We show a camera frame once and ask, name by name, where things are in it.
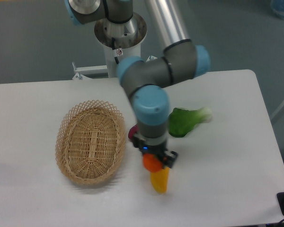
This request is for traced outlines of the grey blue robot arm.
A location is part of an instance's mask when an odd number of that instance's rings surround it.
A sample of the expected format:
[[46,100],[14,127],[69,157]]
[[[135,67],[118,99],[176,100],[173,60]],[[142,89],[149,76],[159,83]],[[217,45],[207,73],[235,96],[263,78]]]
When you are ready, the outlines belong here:
[[134,54],[118,54],[139,44],[147,30],[138,22],[132,1],[67,0],[65,6],[73,23],[96,22],[98,40],[113,52],[109,69],[119,79],[137,120],[128,137],[164,169],[171,168],[178,157],[167,149],[169,98],[165,88],[206,74],[211,61],[203,46],[192,43],[175,0],[145,3],[163,49],[162,57],[148,62]]

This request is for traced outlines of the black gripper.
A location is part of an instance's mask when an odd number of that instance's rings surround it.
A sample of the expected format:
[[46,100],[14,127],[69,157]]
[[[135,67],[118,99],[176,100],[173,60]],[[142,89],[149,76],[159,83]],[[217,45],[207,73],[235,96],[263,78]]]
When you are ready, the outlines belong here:
[[141,139],[138,133],[136,133],[132,138],[132,144],[135,148],[139,149],[144,155],[146,153],[153,154],[162,163],[163,168],[173,168],[177,158],[178,153],[175,151],[170,151],[167,153],[167,140],[155,142],[154,145],[147,143],[147,140]]

